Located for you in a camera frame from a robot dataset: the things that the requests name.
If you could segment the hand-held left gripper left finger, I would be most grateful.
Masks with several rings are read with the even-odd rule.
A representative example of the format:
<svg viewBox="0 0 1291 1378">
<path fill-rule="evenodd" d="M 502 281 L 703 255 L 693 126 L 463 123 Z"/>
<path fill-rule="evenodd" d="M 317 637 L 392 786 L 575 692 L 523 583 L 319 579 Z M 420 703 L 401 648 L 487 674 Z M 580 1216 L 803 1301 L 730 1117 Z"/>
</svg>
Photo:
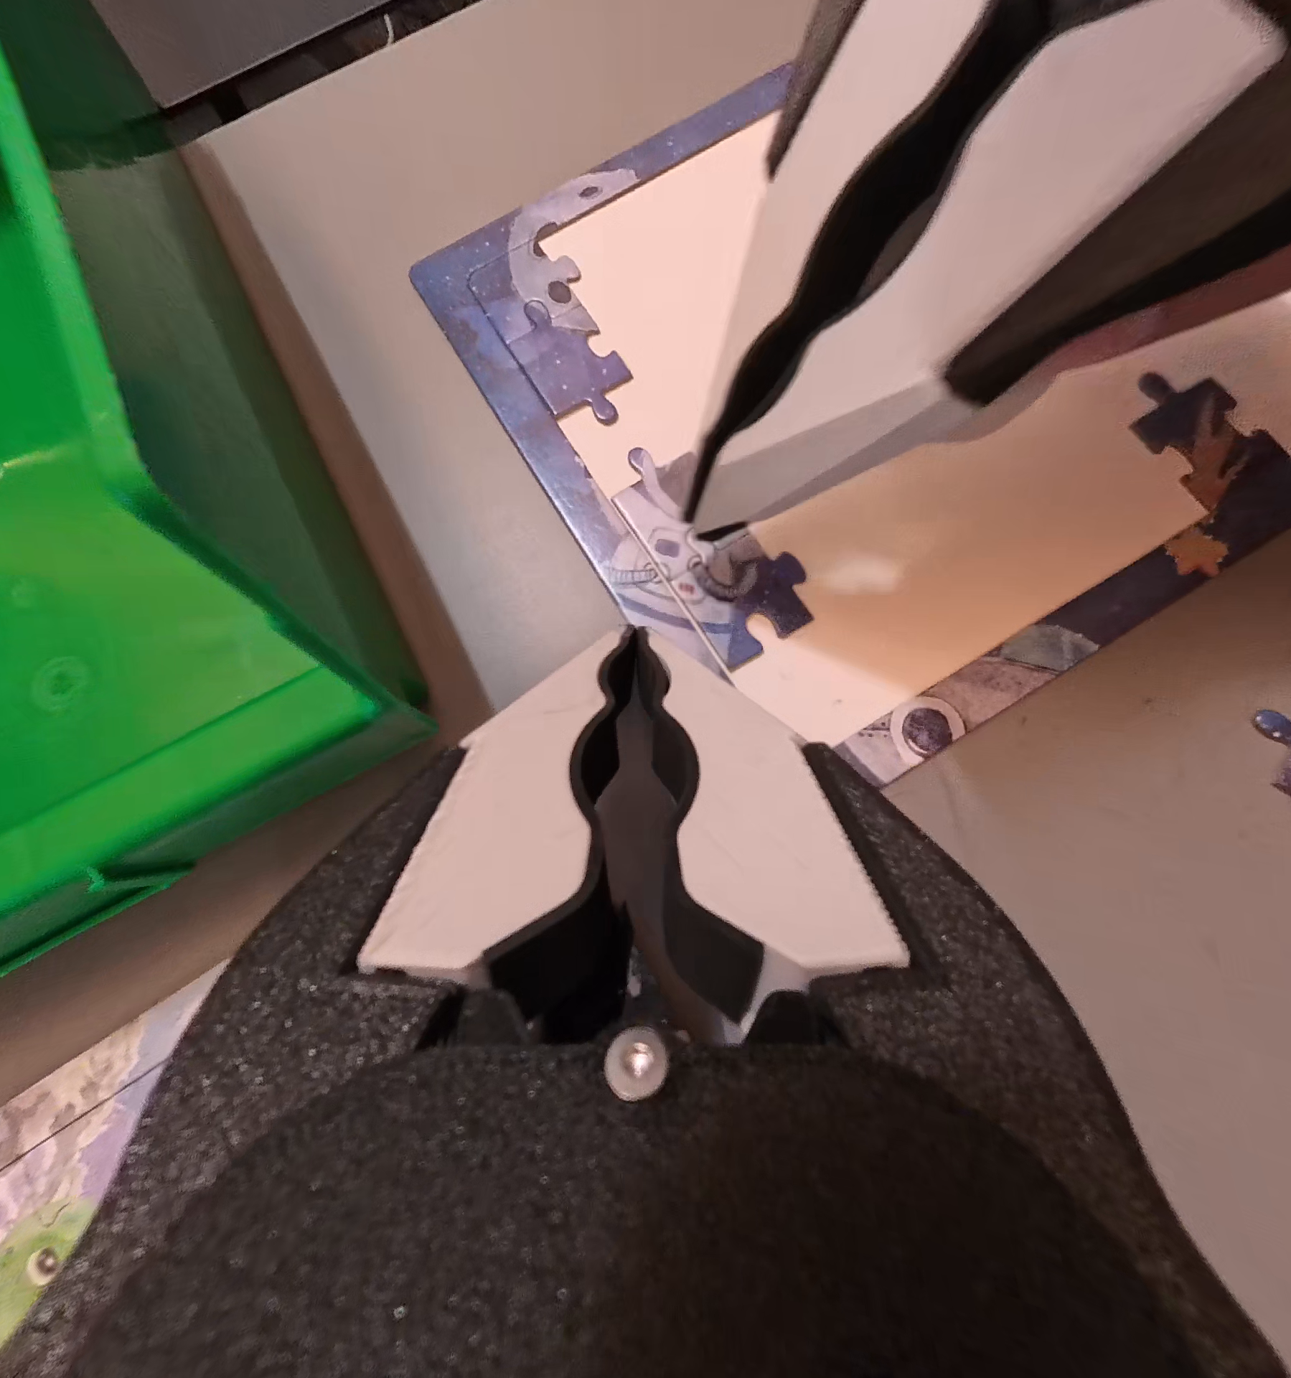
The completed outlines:
<svg viewBox="0 0 1291 1378">
<path fill-rule="evenodd" d="M 357 955 L 362 974 L 583 983 L 615 910 L 597 804 L 636 633 L 603 637 L 469 734 Z"/>
</svg>

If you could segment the blue astronaut puzzle piece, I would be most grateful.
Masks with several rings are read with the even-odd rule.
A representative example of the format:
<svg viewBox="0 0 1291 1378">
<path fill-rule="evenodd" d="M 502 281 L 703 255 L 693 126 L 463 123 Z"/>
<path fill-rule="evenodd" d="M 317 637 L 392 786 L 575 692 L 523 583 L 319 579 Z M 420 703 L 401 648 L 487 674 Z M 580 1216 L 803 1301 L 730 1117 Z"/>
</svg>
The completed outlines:
<svg viewBox="0 0 1291 1378">
<path fill-rule="evenodd" d="M 806 580 L 800 561 L 787 551 L 769 555 L 747 527 L 706 542 L 688 528 L 659 525 L 645 537 L 645 548 L 726 670 L 761 655 L 750 630 L 753 619 L 764 622 L 776 639 L 812 622 L 797 591 Z"/>
</svg>

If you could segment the blue framed puzzle board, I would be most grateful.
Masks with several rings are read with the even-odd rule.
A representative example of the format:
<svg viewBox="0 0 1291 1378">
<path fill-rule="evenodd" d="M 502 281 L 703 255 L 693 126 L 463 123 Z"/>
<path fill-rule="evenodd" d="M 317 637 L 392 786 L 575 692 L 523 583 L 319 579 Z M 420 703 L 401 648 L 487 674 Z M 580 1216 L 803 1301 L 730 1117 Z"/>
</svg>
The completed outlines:
<svg viewBox="0 0 1291 1378">
<path fill-rule="evenodd" d="M 726 670 L 675 601 L 615 504 L 636 476 L 687 452 L 703 385 L 687 378 L 721 330 L 761 182 L 761 148 L 788 69 L 741 87 L 557 190 L 413 266 L 410 279 L 515 451 L 624 619 L 669 637 L 809 740 L 842 748 L 888 783 L 1231 570 L 1291 528 L 1291 463 L 1233 487 L 1209 516 L 1180 485 L 1188 464 L 1152 455 L 1130 425 L 1151 409 L 1145 372 L 1204 378 L 1234 400 L 1234 427 L 1291 457 L 1291 293 L 1198 330 L 1060 376 L 984 440 L 893 460 L 750 528 L 806 572 L 812 622 Z M 548 258 L 574 260 L 575 293 L 633 379 L 556 421 L 508 336 L 508 234 L 520 215 L 557 223 Z"/>
</svg>

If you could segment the green plastic bin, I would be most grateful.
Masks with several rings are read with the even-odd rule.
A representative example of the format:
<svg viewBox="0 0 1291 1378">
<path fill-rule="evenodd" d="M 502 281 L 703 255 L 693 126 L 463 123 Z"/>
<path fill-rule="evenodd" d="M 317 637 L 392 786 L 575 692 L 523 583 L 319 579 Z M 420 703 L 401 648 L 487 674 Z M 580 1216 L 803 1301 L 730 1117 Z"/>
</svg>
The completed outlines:
<svg viewBox="0 0 1291 1378">
<path fill-rule="evenodd" d="M 165 118 L 0 3 L 0 979 L 434 736 Z"/>
</svg>

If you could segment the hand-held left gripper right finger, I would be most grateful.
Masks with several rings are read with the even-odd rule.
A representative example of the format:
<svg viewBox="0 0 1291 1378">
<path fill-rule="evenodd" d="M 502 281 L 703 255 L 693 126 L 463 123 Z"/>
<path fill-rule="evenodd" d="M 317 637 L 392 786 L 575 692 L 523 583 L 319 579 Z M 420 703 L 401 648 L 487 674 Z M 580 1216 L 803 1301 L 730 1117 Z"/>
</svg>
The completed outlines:
<svg viewBox="0 0 1291 1378">
<path fill-rule="evenodd" d="M 647 631 L 638 691 L 671 800 L 665 950 L 687 989 L 723 1020 L 756 1020 L 775 992 L 911 971 L 908 941 L 806 743 Z"/>
</svg>

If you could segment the pink dinosaur puzzle board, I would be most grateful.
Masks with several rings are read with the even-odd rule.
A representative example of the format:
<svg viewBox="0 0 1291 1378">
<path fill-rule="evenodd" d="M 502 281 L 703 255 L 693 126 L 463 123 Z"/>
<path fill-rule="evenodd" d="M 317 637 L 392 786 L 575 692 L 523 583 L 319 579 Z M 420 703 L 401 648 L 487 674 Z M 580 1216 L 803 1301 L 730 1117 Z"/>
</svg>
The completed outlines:
<svg viewBox="0 0 1291 1378">
<path fill-rule="evenodd" d="M 64 1271 L 220 962 L 0 1107 L 0 1352 Z"/>
</svg>

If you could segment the plain blue puzzle piece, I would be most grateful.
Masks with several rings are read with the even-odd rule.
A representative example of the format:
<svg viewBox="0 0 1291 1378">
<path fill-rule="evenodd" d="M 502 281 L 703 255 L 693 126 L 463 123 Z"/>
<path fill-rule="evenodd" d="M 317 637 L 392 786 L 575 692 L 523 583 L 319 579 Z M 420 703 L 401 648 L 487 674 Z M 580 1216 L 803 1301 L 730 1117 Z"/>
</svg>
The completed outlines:
<svg viewBox="0 0 1291 1378">
<path fill-rule="evenodd" d="M 599 424 L 615 424 L 608 393 L 633 379 L 621 357 L 596 354 L 587 336 L 556 325 L 541 302 L 526 302 L 523 314 L 529 330 L 510 351 L 553 418 L 587 407 Z"/>
</svg>

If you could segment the blue grey puzzle piece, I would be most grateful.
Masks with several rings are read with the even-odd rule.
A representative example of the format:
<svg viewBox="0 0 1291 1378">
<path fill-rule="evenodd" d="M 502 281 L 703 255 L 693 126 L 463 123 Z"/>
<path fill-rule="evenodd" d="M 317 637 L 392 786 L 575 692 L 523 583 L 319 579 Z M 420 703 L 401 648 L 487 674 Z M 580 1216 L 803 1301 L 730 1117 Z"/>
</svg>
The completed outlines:
<svg viewBox="0 0 1291 1378">
<path fill-rule="evenodd" d="M 557 223 L 541 217 L 520 215 L 508 234 L 505 264 L 510 276 L 508 336 L 529 333 L 530 303 L 538 303 L 551 325 L 581 336 L 593 336 L 597 325 L 581 305 L 575 285 L 580 270 L 574 260 L 559 255 L 548 258 L 539 248 L 542 233 L 557 230 Z"/>
</svg>

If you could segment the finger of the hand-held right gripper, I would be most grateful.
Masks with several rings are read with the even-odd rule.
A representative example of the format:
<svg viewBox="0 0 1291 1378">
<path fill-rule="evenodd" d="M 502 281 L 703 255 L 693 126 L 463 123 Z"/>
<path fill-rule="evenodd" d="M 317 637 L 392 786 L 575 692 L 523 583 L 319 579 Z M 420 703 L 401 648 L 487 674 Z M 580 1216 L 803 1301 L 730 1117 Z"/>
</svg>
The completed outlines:
<svg viewBox="0 0 1291 1378">
<path fill-rule="evenodd" d="M 1022 63 L 1021 3 L 820 3 L 708 393 L 693 518 L 760 518 L 937 396 L 919 330 L 873 322 L 978 118 Z"/>
<path fill-rule="evenodd" d="M 1253 3 L 1021 5 L 1021 67 L 970 130 L 922 233 L 873 291 L 876 325 L 919 330 L 937 396 L 793 506 L 973 425 L 984 405 L 946 387 L 951 358 L 1288 47 Z M 696 528 L 715 534 L 778 513 L 696 518 Z"/>
</svg>

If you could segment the grey desk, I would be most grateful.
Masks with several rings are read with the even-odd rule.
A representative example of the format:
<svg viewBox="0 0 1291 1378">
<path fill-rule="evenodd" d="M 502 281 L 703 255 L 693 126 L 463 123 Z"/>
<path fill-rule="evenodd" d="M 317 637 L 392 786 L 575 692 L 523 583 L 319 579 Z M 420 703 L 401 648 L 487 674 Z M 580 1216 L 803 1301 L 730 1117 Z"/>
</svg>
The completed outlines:
<svg viewBox="0 0 1291 1378">
<path fill-rule="evenodd" d="M 784 63 L 809 11 L 475 3 L 192 151 L 450 737 L 611 612 L 404 273 Z M 1033 944 L 1291 1369 L 1291 806 L 1258 703 L 1291 713 L 1291 531 L 890 797 Z"/>
</svg>

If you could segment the blue comet puzzle piece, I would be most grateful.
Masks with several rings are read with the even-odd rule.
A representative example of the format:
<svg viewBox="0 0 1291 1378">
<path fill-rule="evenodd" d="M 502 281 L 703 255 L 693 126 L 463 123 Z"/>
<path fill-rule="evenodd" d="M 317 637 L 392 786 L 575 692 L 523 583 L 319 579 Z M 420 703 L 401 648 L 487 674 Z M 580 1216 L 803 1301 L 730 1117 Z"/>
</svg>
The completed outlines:
<svg viewBox="0 0 1291 1378">
<path fill-rule="evenodd" d="M 1289 454 L 1264 430 L 1243 433 L 1231 421 L 1236 400 L 1213 379 L 1176 390 L 1157 372 L 1137 379 L 1152 405 L 1130 425 L 1152 454 L 1173 451 L 1188 464 L 1180 485 L 1209 516 L 1216 516 L 1234 485 L 1291 463 Z"/>
</svg>

